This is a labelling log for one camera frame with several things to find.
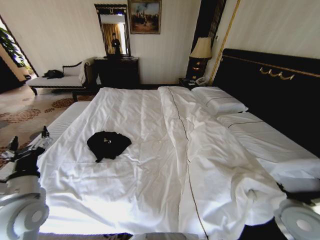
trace telephone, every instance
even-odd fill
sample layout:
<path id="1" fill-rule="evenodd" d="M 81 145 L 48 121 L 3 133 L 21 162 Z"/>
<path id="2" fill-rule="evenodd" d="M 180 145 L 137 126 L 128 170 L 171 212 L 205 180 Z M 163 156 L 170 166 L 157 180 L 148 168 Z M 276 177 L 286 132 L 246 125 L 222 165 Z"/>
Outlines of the telephone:
<path id="1" fill-rule="evenodd" d="M 199 86 L 205 86 L 207 81 L 204 76 L 199 77 L 197 80 L 195 80 L 195 83 L 198 84 Z"/>

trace green leaves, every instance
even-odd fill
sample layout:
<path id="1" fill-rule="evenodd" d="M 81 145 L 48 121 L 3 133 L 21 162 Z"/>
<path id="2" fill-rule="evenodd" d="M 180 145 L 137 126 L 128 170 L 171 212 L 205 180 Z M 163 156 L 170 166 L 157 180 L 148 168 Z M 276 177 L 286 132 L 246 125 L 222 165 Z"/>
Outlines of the green leaves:
<path id="1" fill-rule="evenodd" d="M 24 64 L 24 56 L 18 52 L 16 43 L 11 40 L 13 39 L 10 35 L 10 32 L 5 30 L 4 28 L 0 27 L 0 43 L 10 55 L 11 59 L 19 65 L 19 67 L 25 66 Z"/>

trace painting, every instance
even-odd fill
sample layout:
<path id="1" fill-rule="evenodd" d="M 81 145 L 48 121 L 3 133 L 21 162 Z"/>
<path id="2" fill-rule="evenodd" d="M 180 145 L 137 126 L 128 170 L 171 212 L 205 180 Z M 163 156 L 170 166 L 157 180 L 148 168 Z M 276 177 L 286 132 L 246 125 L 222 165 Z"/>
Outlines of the painting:
<path id="1" fill-rule="evenodd" d="M 128 0 L 131 34 L 160 34 L 161 0 Z"/>

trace chaise lounge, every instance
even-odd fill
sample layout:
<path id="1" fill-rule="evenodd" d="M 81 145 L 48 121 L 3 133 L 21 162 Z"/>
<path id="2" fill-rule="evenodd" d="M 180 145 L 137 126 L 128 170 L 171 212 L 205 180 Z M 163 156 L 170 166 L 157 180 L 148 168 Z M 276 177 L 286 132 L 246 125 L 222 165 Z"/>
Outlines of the chaise lounge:
<path id="1" fill-rule="evenodd" d="M 37 88 L 46 89 L 87 89 L 95 80 L 94 57 L 88 58 L 76 65 L 62 66 L 64 77 L 51 78 L 37 77 L 30 79 L 26 84 L 37 96 Z"/>

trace white robot part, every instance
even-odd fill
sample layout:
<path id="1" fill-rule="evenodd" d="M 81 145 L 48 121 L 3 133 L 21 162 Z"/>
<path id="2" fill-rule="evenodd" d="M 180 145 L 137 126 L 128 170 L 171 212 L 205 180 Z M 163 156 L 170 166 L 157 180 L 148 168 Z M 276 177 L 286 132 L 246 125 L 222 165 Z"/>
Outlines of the white robot part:
<path id="1" fill-rule="evenodd" d="M 0 239 L 36 240 L 39 227 L 49 215 L 46 191 L 40 188 L 38 177 L 9 180 L 7 193 L 0 199 Z"/>
<path id="2" fill-rule="evenodd" d="M 314 207 L 286 199 L 274 212 L 275 222 L 288 240 L 320 239 L 320 215 Z"/>

